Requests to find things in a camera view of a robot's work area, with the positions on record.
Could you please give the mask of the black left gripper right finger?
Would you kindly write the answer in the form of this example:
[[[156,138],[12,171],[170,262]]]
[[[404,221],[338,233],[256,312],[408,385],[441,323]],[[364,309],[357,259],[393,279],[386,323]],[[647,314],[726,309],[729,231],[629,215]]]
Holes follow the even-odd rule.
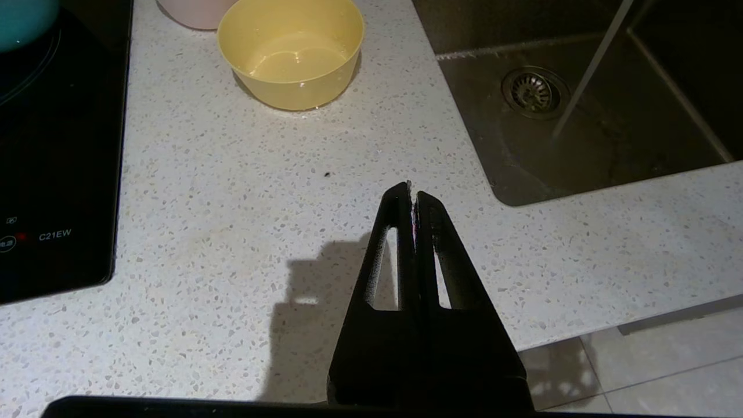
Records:
[[[439,405],[531,410],[527,373],[443,203],[416,201],[425,365]]]

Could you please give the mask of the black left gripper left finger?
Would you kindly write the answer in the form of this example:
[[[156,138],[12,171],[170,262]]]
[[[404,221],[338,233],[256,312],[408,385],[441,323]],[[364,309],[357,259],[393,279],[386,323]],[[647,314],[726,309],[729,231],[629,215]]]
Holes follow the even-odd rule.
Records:
[[[425,385],[422,311],[410,185],[383,193],[327,374],[327,397],[337,405],[421,407]],[[397,231],[399,307],[374,309],[387,232]]]

